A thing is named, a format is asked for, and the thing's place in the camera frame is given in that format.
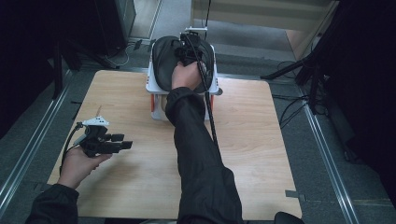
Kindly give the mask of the person's black-clad leg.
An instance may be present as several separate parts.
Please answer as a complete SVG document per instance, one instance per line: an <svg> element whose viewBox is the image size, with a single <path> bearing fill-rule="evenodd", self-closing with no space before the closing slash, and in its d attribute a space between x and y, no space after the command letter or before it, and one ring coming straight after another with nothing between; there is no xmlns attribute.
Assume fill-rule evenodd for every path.
<svg viewBox="0 0 396 224"><path fill-rule="evenodd" d="M304 222L289 213L277 212L274 218L274 224L304 224Z"/></svg>

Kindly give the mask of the white two-tier shoe rack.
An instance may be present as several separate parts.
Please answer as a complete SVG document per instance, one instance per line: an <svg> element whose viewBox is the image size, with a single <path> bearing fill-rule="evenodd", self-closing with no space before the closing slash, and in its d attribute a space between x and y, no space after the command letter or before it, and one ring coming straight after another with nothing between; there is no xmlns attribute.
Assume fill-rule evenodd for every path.
<svg viewBox="0 0 396 224"><path fill-rule="evenodd" d="M217 65L216 65L216 57L215 57L215 49L212 45L210 45L213 49L214 52L214 72L213 72L213 80L212 84L209 89L207 89L203 93L198 93L202 97L205 97L205 93L208 91L209 93L209 102L210 106L213 106L214 103L214 96L215 95L220 95L222 93L222 89L219 87L218 83L218 73L217 73ZM166 95L169 93L169 91L163 91L157 84L155 76L154 76L154 71L153 71L153 65L152 65L152 58L150 54L150 59L149 59L149 67L148 67L148 78L146 82L146 90L151 94L151 116L154 119L161 120L158 114L158 101L159 101L159 96L160 95Z"/></svg>

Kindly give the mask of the grey tape piece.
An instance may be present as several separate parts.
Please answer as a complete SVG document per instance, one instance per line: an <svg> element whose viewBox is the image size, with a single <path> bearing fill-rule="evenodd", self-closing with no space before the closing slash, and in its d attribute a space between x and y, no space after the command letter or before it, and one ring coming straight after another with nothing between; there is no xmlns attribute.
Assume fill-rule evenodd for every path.
<svg viewBox="0 0 396 224"><path fill-rule="evenodd" d="M295 198L295 199L298 199L298 200L303 201L303 202L306 201L305 195L302 194L302 193L299 193L299 192L296 191L296 190L289 190L289 189L286 189L286 190L285 190L285 195L286 195L287 197L289 197L289 198Z"/></svg>

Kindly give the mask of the cream clog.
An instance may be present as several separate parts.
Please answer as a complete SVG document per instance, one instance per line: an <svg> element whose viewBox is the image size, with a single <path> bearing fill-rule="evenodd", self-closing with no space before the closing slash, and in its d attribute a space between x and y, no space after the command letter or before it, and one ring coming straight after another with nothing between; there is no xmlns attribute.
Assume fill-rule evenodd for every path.
<svg viewBox="0 0 396 224"><path fill-rule="evenodd" d="M165 115L165 108L167 105L166 95L160 95L158 101L158 114L161 120L167 120Z"/></svg>

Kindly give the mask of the black metal stand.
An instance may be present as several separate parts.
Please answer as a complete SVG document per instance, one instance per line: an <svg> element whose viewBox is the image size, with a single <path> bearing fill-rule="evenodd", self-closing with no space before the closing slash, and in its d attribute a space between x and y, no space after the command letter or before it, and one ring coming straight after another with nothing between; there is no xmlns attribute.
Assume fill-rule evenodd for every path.
<svg viewBox="0 0 396 224"><path fill-rule="evenodd" d="M53 48L53 100L55 100L61 94L63 89L63 62L66 62L68 67L72 70L79 70L81 67L81 61L77 55L77 47L70 39L57 41Z"/></svg>

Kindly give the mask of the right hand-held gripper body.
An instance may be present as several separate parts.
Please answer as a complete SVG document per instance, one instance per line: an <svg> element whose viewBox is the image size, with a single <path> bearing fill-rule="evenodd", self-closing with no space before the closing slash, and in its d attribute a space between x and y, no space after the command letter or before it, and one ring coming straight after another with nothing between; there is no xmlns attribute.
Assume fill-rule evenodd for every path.
<svg viewBox="0 0 396 224"><path fill-rule="evenodd" d="M207 47L201 38L204 28L186 28L179 36L179 46L175 49L175 55L184 65L193 62L204 62L207 59Z"/></svg>

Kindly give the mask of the dark cabinet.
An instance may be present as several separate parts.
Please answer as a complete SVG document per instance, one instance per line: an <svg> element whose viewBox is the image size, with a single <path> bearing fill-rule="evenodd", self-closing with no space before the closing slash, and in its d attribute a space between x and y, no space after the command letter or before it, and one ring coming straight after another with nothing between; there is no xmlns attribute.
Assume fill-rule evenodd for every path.
<svg viewBox="0 0 396 224"><path fill-rule="evenodd" d="M99 16L104 54L125 49L136 16L134 0L94 0Z"/></svg>

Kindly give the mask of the black curtain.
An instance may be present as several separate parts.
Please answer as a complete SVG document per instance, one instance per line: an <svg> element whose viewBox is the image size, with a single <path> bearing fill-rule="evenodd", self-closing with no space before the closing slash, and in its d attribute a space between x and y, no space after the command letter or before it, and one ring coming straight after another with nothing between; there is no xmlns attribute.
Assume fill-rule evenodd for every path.
<svg viewBox="0 0 396 224"><path fill-rule="evenodd" d="M353 130L346 145L396 205L396 0L340 0L318 46L325 87Z"/></svg>
<svg viewBox="0 0 396 224"><path fill-rule="evenodd" d="M90 0L0 0L0 139L55 79L72 24Z"/></svg>

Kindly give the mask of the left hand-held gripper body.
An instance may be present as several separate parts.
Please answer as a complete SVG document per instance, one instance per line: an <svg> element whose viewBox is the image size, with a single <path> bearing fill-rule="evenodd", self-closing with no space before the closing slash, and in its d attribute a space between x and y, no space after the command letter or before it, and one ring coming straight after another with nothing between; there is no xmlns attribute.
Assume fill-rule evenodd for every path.
<svg viewBox="0 0 396 224"><path fill-rule="evenodd" d="M78 127L84 127L85 131L84 134L74 142L74 145L81 146L88 157L104 154L101 147L105 142L111 139L111 134L107 132L106 126L108 124L109 122L102 116L79 122Z"/></svg>

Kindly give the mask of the person's right hand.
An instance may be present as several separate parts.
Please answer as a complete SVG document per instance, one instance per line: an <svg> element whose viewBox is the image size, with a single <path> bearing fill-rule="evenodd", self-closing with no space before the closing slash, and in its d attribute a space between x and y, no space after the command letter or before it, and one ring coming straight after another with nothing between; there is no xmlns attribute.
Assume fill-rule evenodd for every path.
<svg viewBox="0 0 396 224"><path fill-rule="evenodd" d="M178 62L172 74L172 89L186 87L195 90L202 82L197 62L185 66Z"/></svg>

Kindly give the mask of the metal floor rail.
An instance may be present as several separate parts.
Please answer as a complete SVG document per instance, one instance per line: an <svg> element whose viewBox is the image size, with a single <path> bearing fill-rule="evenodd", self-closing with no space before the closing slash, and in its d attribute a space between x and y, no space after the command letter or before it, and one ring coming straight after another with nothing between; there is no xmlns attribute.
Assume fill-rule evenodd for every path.
<svg viewBox="0 0 396 224"><path fill-rule="evenodd" d="M317 142L318 151L332 184L332 189L334 191L336 200L339 204L346 224L360 224L359 218L357 216L352 200L350 199L344 180L337 169L329 145L319 125L317 116L312 112L310 106L311 102L312 98L310 96L307 96L304 102L304 112L310 125L311 131L314 135L314 138Z"/></svg>
<svg viewBox="0 0 396 224"><path fill-rule="evenodd" d="M70 82L73 80L74 75L71 70L67 70L64 75L64 87L59 95L53 99L44 116L38 123L37 127L27 145L25 146L21 156L17 160L10 175L6 179L4 185L0 188L0 219L7 211L8 205L12 200L18 186L20 185L28 167L30 166L35 154L38 151L47 131L50 128L56 114L58 113L64 98L68 93Z"/></svg>

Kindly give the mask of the person's left hand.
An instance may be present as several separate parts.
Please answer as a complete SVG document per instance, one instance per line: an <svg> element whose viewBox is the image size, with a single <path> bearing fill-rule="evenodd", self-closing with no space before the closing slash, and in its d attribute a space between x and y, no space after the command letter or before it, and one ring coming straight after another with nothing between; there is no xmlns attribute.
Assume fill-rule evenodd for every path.
<svg viewBox="0 0 396 224"><path fill-rule="evenodd" d="M93 170L111 157L111 154L99 154L90 158L81 147L74 147L65 155L57 183L70 189L76 189Z"/></svg>

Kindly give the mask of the black flip-flop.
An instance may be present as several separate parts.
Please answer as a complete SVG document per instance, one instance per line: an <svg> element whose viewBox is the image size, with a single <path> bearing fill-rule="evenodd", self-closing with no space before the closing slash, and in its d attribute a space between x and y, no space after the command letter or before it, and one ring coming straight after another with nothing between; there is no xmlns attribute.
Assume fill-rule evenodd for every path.
<svg viewBox="0 0 396 224"><path fill-rule="evenodd" d="M212 47L205 41L205 46L207 47L207 59L203 63L203 71L205 82L202 82L194 91L197 93L203 93L210 88L213 80L214 72L214 52Z"/></svg>
<svg viewBox="0 0 396 224"><path fill-rule="evenodd" d="M159 38L152 48L151 58L154 76L163 91L172 90L172 74L179 62L175 50L180 46L176 36Z"/></svg>

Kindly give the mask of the black tripod stand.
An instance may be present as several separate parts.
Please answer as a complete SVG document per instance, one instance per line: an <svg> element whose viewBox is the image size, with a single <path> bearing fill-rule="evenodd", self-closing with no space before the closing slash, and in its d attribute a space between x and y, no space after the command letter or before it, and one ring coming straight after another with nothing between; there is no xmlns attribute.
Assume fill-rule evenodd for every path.
<svg viewBox="0 0 396 224"><path fill-rule="evenodd" d="M308 81L311 81L311 86L308 94L308 106L311 112L316 115L318 111L316 110L317 105L317 93L319 77L321 76L321 67L319 64L319 51L314 49L306 57L301 60L288 65L270 75L260 76L260 79L273 80L275 78L281 77L288 72L294 71L300 68L299 73L294 78L295 83L298 86L305 85Z"/></svg>

